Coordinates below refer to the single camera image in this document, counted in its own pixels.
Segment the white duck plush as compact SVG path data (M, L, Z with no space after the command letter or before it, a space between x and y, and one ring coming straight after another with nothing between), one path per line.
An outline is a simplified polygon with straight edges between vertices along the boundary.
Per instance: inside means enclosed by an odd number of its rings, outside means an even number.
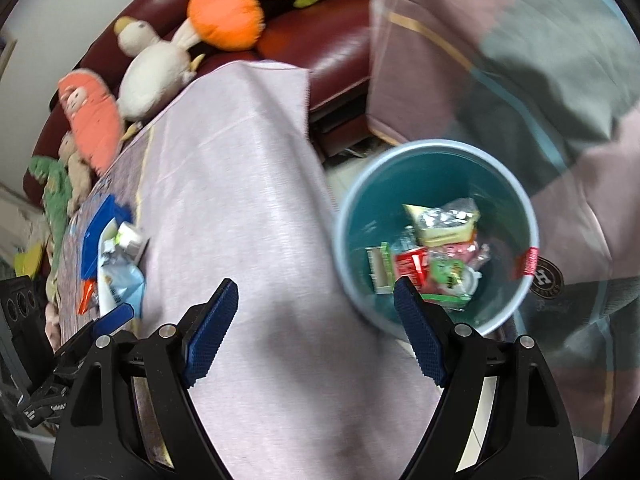
M131 58L119 86L117 106L126 122L145 122L195 78L204 55L157 35L146 21L122 16L114 24L119 49Z

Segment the green snack wrapper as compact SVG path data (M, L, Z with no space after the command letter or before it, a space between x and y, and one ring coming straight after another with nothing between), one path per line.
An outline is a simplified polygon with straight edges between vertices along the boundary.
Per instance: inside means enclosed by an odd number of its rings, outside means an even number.
M421 297L449 311L462 311L471 301L483 275L455 258L435 258L427 268Z

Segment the patchwork pink grey blanket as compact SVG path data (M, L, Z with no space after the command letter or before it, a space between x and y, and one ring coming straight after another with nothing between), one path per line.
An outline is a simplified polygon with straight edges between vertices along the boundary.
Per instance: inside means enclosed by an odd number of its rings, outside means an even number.
M589 468L639 397L638 3L372 0L371 24L372 130L475 145L532 201L538 270L514 324Z

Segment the silver yellow snack wrapper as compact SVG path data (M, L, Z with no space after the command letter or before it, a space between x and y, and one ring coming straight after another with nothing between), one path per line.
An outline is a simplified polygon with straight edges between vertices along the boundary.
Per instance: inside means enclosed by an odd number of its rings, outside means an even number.
M480 210L472 198L457 198L441 207L402 206L422 246L432 248L474 240Z

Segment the pink carrot plush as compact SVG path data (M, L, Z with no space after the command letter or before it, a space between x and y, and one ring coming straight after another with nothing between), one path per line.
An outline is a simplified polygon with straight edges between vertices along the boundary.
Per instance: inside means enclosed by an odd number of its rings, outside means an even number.
M58 98L81 158L102 177L119 154L124 121L116 100L92 70L73 70L58 82Z

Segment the beige small plush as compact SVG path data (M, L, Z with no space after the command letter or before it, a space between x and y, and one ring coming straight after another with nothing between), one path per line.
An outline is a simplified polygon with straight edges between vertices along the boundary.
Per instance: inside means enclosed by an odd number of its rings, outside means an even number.
M92 189L92 179L91 169L80 156L73 133L70 131L67 131L62 137L61 145L58 148L58 159L65 166L70 178L72 197L67 203L67 214L69 217L73 217L88 198Z

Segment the blue white snack packet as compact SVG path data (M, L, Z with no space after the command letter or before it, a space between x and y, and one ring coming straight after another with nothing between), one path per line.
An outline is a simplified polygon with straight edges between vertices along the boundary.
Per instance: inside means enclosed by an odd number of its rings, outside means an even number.
M134 317L142 318L145 279L140 269L120 252L106 252L98 264L98 297L100 315L107 315L121 304L134 309Z

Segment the red snack wrapper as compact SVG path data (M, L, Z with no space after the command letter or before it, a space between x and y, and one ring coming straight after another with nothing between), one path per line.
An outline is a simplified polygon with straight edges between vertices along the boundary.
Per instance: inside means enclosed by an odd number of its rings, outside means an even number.
M408 278L417 290L424 289L428 280L428 250L417 247L394 255L396 278Z

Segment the blue trash bin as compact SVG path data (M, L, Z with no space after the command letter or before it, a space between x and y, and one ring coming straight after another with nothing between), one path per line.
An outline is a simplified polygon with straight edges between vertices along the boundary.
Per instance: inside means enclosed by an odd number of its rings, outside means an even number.
M341 206L333 251L357 311L402 339L397 280L487 335L523 302L538 245L532 203L514 174L479 148L433 140L367 166Z

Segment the white green pill bottle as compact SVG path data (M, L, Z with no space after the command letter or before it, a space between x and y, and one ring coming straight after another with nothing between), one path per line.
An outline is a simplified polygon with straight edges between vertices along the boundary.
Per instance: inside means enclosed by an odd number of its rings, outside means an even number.
M135 264L142 259L149 237L130 222L122 222L115 235L115 245Z

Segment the green crocodile plush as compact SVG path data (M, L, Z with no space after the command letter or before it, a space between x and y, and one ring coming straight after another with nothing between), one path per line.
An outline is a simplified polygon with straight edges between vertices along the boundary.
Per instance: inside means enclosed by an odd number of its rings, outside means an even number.
M51 269L55 270L60 261L63 237L70 218L67 204L72 198L73 188L65 166L58 159L32 156L28 172L44 185L42 203L52 236Z

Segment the orange round plush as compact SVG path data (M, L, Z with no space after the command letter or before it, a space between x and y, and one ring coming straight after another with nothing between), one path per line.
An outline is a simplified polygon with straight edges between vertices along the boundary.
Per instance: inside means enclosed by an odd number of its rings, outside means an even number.
M258 0L189 0L186 14L202 41L224 51L250 50L265 25Z

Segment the orange foil snack bag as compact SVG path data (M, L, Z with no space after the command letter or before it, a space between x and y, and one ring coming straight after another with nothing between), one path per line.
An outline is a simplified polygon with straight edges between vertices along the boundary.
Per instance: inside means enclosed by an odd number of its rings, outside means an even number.
M95 308L99 304L98 289L96 288L96 280L85 280L82 282L82 294L80 303L77 307L77 314L84 315L90 309Z

